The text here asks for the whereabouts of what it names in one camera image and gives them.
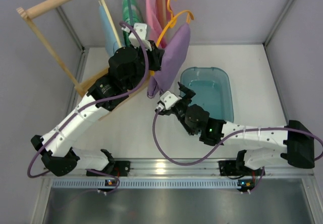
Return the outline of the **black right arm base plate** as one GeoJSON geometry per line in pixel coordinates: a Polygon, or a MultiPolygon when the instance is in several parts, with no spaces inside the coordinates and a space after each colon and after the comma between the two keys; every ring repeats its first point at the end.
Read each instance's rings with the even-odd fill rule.
{"type": "Polygon", "coordinates": [[[237,180],[242,177],[260,176],[262,169],[252,170],[244,165],[244,162],[237,160],[221,160],[219,161],[220,175],[228,177],[232,180],[237,180]]]}

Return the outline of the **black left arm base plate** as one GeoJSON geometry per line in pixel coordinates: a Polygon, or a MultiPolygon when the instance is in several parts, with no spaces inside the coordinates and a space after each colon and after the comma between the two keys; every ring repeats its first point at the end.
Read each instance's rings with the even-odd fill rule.
{"type": "Polygon", "coordinates": [[[130,171],[131,162],[127,160],[114,160],[110,162],[103,170],[97,171],[97,173],[86,171],[86,175],[89,177],[101,176],[100,173],[109,174],[116,177],[127,177],[130,171]]]}

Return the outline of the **orange plastic hanger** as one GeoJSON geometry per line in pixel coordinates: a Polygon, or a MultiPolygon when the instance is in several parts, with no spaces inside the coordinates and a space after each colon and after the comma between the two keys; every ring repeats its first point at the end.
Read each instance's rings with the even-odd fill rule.
{"type": "Polygon", "coordinates": [[[168,23],[166,24],[166,26],[163,28],[161,34],[159,35],[157,42],[156,42],[156,46],[160,46],[161,45],[161,41],[164,38],[165,34],[167,33],[168,29],[173,28],[176,23],[177,23],[177,19],[182,15],[182,14],[187,14],[186,17],[186,23],[189,25],[191,23],[192,20],[194,20],[194,15],[190,10],[182,10],[179,13],[177,13],[176,15],[174,14],[173,10],[171,9],[171,0],[167,0],[167,11],[170,13],[171,15],[171,19],[168,21],[168,23]]]}

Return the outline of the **purple trousers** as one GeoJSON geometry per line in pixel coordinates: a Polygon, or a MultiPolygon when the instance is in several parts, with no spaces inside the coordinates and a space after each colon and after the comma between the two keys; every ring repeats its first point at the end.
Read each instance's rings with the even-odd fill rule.
{"type": "Polygon", "coordinates": [[[149,79],[147,97],[154,98],[158,93],[162,95],[170,89],[176,75],[184,63],[190,43],[191,30],[188,23],[184,23],[176,31],[161,61],[161,69],[149,79]]]}

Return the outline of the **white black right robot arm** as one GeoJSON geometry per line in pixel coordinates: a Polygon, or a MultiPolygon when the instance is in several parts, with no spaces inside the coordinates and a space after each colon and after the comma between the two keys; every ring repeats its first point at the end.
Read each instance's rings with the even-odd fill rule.
{"type": "Polygon", "coordinates": [[[160,115],[175,115],[186,132],[198,135],[208,146],[239,146],[236,169],[258,170],[269,165],[287,163],[299,169],[312,169],[314,137],[296,120],[282,127],[251,127],[214,119],[197,104],[192,104],[195,92],[179,84],[183,96],[166,91],[159,98],[160,115]]]}

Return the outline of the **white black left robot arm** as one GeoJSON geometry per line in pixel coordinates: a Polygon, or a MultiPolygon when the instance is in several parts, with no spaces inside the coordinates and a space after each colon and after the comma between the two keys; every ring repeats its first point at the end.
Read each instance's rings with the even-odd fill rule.
{"type": "Polygon", "coordinates": [[[113,171],[115,160],[107,150],[81,150],[73,145],[88,128],[140,88],[149,71],[161,69],[165,51],[153,41],[149,43],[150,49],[119,48],[109,58],[107,73],[95,80],[75,109],[53,130],[31,139],[48,172],[61,177],[73,170],[86,170],[89,176],[113,171]]]}

